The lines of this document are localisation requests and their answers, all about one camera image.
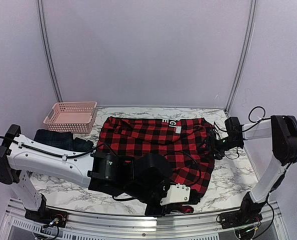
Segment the red black plaid garment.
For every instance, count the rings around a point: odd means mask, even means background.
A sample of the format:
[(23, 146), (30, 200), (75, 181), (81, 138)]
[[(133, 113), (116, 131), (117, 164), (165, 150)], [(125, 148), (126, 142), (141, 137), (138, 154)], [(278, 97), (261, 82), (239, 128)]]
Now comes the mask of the red black plaid garment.
[(165, 156), (171, 180), (191, 188), (189, 205), (201, 202), (215, 166), (209, 142), (214, 127), (204, 118), (157, 119), (108, 117), (97, 141), (97, 151), (139, 159), (146, 154)]

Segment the dark green plaid garment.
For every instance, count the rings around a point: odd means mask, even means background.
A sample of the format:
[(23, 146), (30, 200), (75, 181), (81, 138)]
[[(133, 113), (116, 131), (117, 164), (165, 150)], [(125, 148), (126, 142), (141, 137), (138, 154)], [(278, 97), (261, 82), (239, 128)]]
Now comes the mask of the dark green plaid garment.
[(56, 132), (46, 129), (37, 130), (33, 140), (51, 147), (80, 153), (87, 152), (94, 147), (92, 141), (74, 138), (71, 132)]

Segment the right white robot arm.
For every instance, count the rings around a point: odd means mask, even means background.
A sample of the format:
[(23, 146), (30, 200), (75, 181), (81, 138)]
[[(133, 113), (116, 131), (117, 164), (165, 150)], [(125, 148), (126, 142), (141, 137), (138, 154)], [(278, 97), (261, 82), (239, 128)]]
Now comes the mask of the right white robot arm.
[(227, 137), (209, 137), (207, 148), (217, 159), (222, 159), (226, 151), (243, 148), (246, 141), (271, 139), (269, 164), (258, 183), (247, 193), (250, 204), (262, 204), (268, 195), (283, 181), (289, 166), (297, 162), (297, 119), (293, 115), (272, 115), (257, 122), (241, 124), (237, 117), (225, 120)]

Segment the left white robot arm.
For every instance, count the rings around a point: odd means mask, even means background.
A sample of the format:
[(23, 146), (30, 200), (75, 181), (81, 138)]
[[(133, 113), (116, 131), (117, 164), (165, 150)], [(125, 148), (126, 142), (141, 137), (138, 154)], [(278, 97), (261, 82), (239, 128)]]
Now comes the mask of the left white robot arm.
[(13, 124), (1, 137), (0, 182), (12, 186), (29, 216), (42, 223), (52, 218), (46, 197), (31, 183), (28, 172), (44, 174), (112, 197), (128, 194), (146, 204), (145, 215), (161, 217), (170, 205), (164, 203), (171, 188), (172, 169), (167, 159), (150, 153), (136, 159), (98, 146), (84, 153), (38, 143), (24, 136)]

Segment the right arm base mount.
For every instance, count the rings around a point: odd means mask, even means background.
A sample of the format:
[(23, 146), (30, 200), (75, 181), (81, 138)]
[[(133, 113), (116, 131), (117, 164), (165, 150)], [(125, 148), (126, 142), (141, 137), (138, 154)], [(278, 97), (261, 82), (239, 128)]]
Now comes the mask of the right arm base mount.
[(261, 211), (265, 204), (265, 200), (260, 203), (253, 202), (250, 193), (247, 192), (238, 210), (222, 212), (217, 216), (216, 221), (223, 229), (256, 223), (263, 219)]

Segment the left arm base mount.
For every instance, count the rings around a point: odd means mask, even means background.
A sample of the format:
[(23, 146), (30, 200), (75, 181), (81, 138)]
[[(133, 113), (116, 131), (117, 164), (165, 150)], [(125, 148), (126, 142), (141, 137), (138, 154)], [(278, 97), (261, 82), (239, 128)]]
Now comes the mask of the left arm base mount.
[(39, 208), (37, 210), (29, 210), (25, 207), (24, 217), (34, 222), (43, 223), (44, 225), (58, 218), (56, 225), (64, 228), (67, 224), (68, 212), (46, 207), (46, 203), (46, 197), (42, 194)]

